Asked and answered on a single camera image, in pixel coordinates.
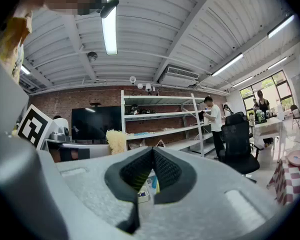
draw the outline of white shelf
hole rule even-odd
[[[214,143],[204,143],[203,144],[203,154],[205,155],[209,151],[213,150],[215,148]]]
[[[212,132],[202,134],[203,140],[207,140],[213,136]]]
[[[146,96],[146,95],[124,95],[125,105],[192,105],[192,97],[178,96]],[[205,101],[205,98],[195,98],[198,105]]]
[[[182,127],[182,128],[177,128],[177,129],[158,131],[155,133],[146,133],[146,134],[141,134],[141,135],[127,135],[126,140],[151,138],[151,137],[156,137],[156,136],[161,136],[161,135],[168,135],[168,134],[184,132],[184,131],[188,131],[188,130],[192,130],[192,129],[198,129],[198,126],[194,125],[194,126]]]
[[[190,146],[199,144],[199,139],[183,139],[176,142],[168,143],[165,145],[166,148],[172,149],[172,150],[183,150],[185,148],[188,148]]]
[[[185,111],[185,112],[153,113],[153,114],[129,114],[124,116],[124,120],[127,122],[127,121],[159,119],[159,118],[175,118],[175,117],[188,116],[195,113],[196,113],[195,111]]]

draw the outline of red brick wall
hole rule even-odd
[[[82,89],[69,89],[63,91],[55,91],[46,94],[40,94],[30,97],[29,104],[33,104],[43,113],[50,118],[55,115],[68,120],[69,132],[71,134],[71,114],[72,109],[89,108],[92,107],[90,103],[101,103],[102,106],[120,106],[121,105],[121,90],[124,90],[125,95],[132,94],[132,88],[130,86],[105,86],[105,87],[91,87]],[[139,90],[134,91],[136,94],[140,94]],[[204,98],[210,95],[213,98],[215,104],[220,107],[221,114],[223,115],[222,103],[226,102],[224,96],[215,94],[208,94],[198,91],[189,91],[173,88],[159,88],[159,94],[161,96],[191,96],[191,93],[195,97]],[[147,95],[146,91],[142,91],[142,95]],[[180,112],[181,107],[175,105],[167,106],[149,106],[149,109],[155,110],[158,113],[164,112]],[[185,106],[189,111],[192,111],[194,107],[192,105]],[[187,116],[187,125],[196,123],[196,119],[193,116]],[[155,119],[155,120],[142,120],[142,121],[130,121],[126,123],[127,133],[141,133],[141,132],[156,132],[164,128],[180,128],[183,127],[182,117]],[[198,131],[192,130],[189,133],[191,136],[198,134]],[[146,144],[148,146],[154,146],[160,139],[164,143],[170,143],[185,139],[185,132],[178,132],[169,135],[163,135],[153,138],[146,138]],[[141,139],[132,140],[132,143],[140,143]]]

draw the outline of television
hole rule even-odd
[[[121,107],[99,106],[72,109],[73,140],[106,140],[107,130],[122,131]]]

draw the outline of gray foam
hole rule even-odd
[[[270,195],[229,166],[182,151],[164,150],[190,163],[197,173],[197,183],[178,203],[154,205],[134,234],[138,239],[233,239],[250,232],[251,227],[241,221],[253,224],[256,218],[250,214],[242,217],[233,209],[224,195],[230,190],[238,190],[265,220],[278,210]]]
[[[64,180],[82,203],[98,217],[116,226],[130,216],[133,204],[118,200],[105,183],[105,172],[113,163],[120,162],[134,155],[130,150],[122,154],[108,155],[99,158],[56,163],[58,170],[65,171],[85,169],[85,172],[65,176]]]

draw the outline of fluorescent light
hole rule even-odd
[[[216,75],[220,74],[222,71],[224,71],[225,69],[229,68],[233,63],[237,62],[238,60],[242,59],[243,57],[244,57],[244,55],[242,53],[240,53],[237,57],[234,57],[231,61],[229,61],[223,67],[221,67],[219,70],[217,70],[216,72],[214,72],[212,74],[212,76],[215,77]]]
[[[287,59],[287,57],[284,57],[283,59],[280,59],[278,62],[274,63],[273,65],[271,65],[270,67],[268,67],[269,69],[272,69],[273,67],[275,67],[276,65],[280,64],[281,62],[285,61]]]
[[[247,78],[246,80],[241,81],[240,83],[235,84],[233,87],[236,87],[236,86],[238,86],[238,85],[241,85],[241,84],[243,84],[244,82],[246,82],[246,81],[248,81],[248,80],[250,80],[250,79],[252,79],[252,76],[250,76],[250,77]]]
[[[92,112],[92,113],[95,113],[95,112],[96,112],[96,111],[93,110],[92,108],[88,108],[88,107],[86,107],[85,110],[86,110],[86,111],[89,111],[89,112]]]
[[[117,8],[109,13],[106,18],[102,18],[102,32],[107,55],[117,55],[117,35],[116,35],[116,14]]]
[[[28,69],[26,69],[26,68],[24,67],[24,65],[21,65],[21,70],[22,70],[25,74],[27,74],[27,75],[30,74],[30,71],[29,71]]]
[[[268,33],[268,38],[272,38],[276,33],[282,30],[286,25],[294,20],[295,16],[291,15],[287,19],[285,19],[279,26],[276,26],[273,30]]]

